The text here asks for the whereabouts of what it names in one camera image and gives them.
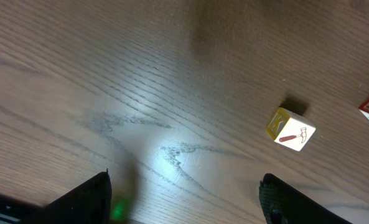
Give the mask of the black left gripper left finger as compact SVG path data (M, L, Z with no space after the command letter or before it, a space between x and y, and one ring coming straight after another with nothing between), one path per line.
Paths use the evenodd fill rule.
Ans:
M107 171L69 191L21 224L107 224L110 219L112 188Z

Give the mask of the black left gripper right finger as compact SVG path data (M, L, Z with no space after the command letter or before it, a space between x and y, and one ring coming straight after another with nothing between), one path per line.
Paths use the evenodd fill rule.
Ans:
M270 173L260 182L259 202L269 224L350 224Z

